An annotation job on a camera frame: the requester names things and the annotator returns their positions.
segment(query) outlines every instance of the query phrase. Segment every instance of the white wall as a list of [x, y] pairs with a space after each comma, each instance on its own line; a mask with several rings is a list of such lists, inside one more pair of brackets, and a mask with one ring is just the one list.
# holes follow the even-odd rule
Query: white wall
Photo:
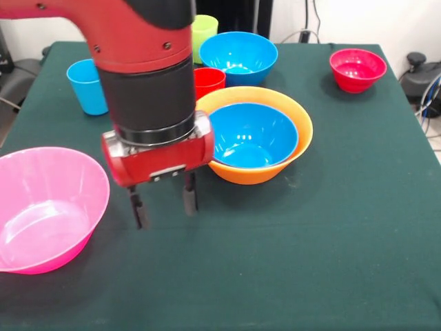
[[40, 59], [41, 51], [55, 41], [82, 41], [80, 30], [67, 19], [2, 20], [1, 28], [12, 58]]
[[[309, 28], [316, 29], [309, 1]], [[410, 51], [425, 53], [429, 61], [441, 60], [441, 0], [316, 0], [316, 4], [323, 43], [379, 43], [397, 76], [407, 69], [405, 57]], [[273, 42], [304, 24], [304, 0], [274, 0]], [[41, 50], [57, 40], [83, 40], [65, 19], [2, 21], [1, 27], [14, 60], [40, 58]], [[289, 41], [297, 40], [298, 35]]]
[[[309, 28], [316, 30], [309, 0]], [[316, 0], [322, 43], [379, 43], [395, 74], [411, 51], [441, 61], [441, 0]], [[270, 39], [278, 43], [304, 28], [304, 0], [274, 0]], [[288, 42], [297, 42], [298, 34]]]

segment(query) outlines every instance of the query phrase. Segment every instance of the green tablecloth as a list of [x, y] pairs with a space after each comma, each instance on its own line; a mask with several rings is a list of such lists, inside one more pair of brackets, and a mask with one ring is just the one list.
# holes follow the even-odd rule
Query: green tablecloth
[[[314, 123], [293, 165], [256, 186], [200, 169], [194, 218], [182, 178], [142, 185], [149, 231], [112, 184], [75, 260], [0, 274], [0, 330], [439, 330], [440, 166], [390, 69], [364, 94], [336, 87], [328, 58], [342, 47], [278, 47], [265, 86]], [[88, 56], [53, 46], [1, 154], [67, 146], [105, 165], [110, 120], [85, 116], [65, 77]]]

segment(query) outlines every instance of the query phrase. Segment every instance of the plastic cup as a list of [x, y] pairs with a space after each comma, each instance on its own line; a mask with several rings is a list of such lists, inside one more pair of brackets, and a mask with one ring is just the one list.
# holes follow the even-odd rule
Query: plastic cup
[[96, 116], [108, 112], [98, 71], [92, 59], [72, 64], [66, 74], [86, 114]]
[[199, 48], [205, 40], [218, 33], [219, 22], [213, 16], [196, 15], [192, 24], [193, 62], [202, 63]]
[[194, 70], [194, 85], [196, 86], [196, 100], [204, 95], [225, 87], [227, 76], [216, 68], [199, 68]]

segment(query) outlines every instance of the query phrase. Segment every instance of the blue bowl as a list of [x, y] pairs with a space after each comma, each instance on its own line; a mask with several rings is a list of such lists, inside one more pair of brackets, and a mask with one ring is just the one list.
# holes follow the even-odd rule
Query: blue bowl
[[199, 57], [205, 66], [225, 72], [227, 86], [257, 86], [275, 64], [278, 51], [258, 34], [225, 32], [207, 39]]
[[237, 168], [266, 168], [283, 162], [298, 143], [291, 119], [259, 103], [235, 103], [210, 114], [214, 159]]

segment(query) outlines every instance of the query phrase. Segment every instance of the plastic bowl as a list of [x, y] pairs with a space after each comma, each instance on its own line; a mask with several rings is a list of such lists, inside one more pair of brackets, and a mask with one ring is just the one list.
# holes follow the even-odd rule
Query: plastic bowl
[[231, 167], [264, 168], [296, 149], [297, 129], [282, 112], [259, 103], [235, 103], [212, 112], [214, 159]]
[[0, 158], [0, 272], [41, 274], [75, 258], [109, 200], [109, 180], [91, 157], [58, 147]]
[[357, 48], [333, 53], [329, 64], [338, 86], [348, 93], [364, 92], [387, 71], [387, 64], [380, 56]]
[[249, 32], [225, 32], [207, 39], [199, 49], [205, 66], [227, 74], [227, 86], [256, 86], [275, 64], [277, 47]]
[[280, 110], [294, 122], [298, 131], [298, 145], [289, 158], [282, 163], [258, 169], [235, 168], [217, 161], [209, 163], [210, 168], [226, 181], [242, 185], [259, 184], [276, 176], [305, 152], [312, 140], [312, 122], [306, 110], [290, 97], [267, 88], [251, 86], [238, 86], [214, 91], [200, 98], [196, 109], [211, 114], [221, 107], [241, 102], [261, 103]]

